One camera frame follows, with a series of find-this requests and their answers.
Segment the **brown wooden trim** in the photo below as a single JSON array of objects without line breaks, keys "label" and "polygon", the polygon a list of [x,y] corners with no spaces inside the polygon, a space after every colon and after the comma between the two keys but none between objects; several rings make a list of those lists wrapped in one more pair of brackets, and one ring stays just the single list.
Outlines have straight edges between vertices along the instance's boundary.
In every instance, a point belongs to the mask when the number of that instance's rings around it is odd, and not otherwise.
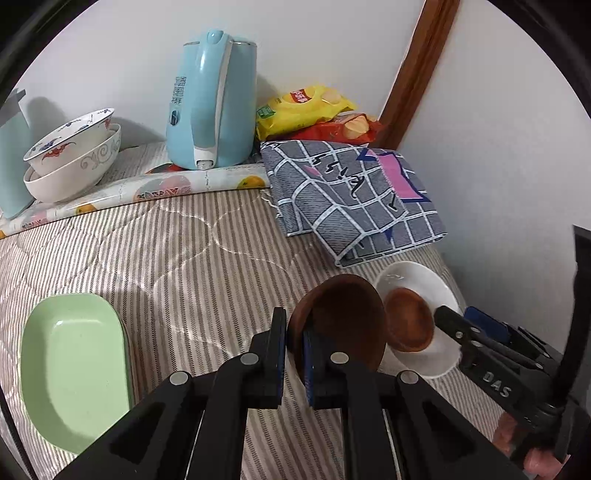
[{"label": "brown wooden trim", "polygon": [[456,17],[460,0],[426,0],[380,122],[374,147],[398,148],[423,98]]}]

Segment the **kettle lid button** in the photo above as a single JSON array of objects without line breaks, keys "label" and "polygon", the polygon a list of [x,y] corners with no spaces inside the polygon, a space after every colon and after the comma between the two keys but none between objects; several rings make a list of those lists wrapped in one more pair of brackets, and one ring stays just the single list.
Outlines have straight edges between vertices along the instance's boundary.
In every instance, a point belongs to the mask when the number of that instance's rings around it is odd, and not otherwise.
[{"label": "kettle lid button", "polygon": [[222,30],[210,30],[207,32],[207,43],[216,44],[222,39],[222,37]]}]

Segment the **metal screw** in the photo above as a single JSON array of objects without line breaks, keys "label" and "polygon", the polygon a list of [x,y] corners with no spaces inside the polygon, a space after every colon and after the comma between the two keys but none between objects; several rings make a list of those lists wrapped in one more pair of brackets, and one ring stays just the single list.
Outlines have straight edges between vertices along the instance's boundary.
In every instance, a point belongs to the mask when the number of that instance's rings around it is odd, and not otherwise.
[{"label": "metal screw", "polygon": [[349,355],[345,352],[335,352],[330,356],[330,361],[337,365],[344,365],[349,361]]},{"label": "metal screw", "polygon": [[188,379],[187,372],[175,372],[170,376],[170,382],[173,385],[183,385]]},{"label": "metal screw", "polygon": [[243,365],[254,365],[258,362],[258,355],[256,353],[248,352],[240,357]]},{"label": "metal screw", "polygon": [[412,370],[405,370],[400,374],[400,380],[406,384],[413,385],[418,382],[418,375]]}]

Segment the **white wall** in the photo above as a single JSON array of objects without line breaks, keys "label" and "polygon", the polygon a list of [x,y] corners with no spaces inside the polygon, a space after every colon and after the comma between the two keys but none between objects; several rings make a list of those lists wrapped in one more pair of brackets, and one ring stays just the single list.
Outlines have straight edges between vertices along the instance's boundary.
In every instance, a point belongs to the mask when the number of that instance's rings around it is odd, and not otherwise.
[{"label": "white wall", "polygon": [[487,0],[462,0],[400,150],[468,302],[563,349],[571,226],[591,228],[591,120],[558,68]]},{"label": "white wall", "polygon": [[352,0],[100,0],[23,75],[25,116],[40,138],[113,106],[124,146],[162,139],[182,45],[210,28],[257,42],[260,103],[325,83],[379,115],[423,2],[374,0],[365,11]]}]

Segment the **kettle handle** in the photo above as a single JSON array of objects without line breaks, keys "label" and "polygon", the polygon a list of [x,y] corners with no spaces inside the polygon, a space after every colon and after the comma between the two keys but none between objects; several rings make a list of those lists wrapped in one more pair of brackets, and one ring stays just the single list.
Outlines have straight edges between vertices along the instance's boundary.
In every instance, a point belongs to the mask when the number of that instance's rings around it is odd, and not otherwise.
[{"label": "kettle handle", "polygon": [[200,42],[195,59],[195,102],[191,112],[196,148],[216,147],[231,46],[230,36],[222,30],[210,30]]}]

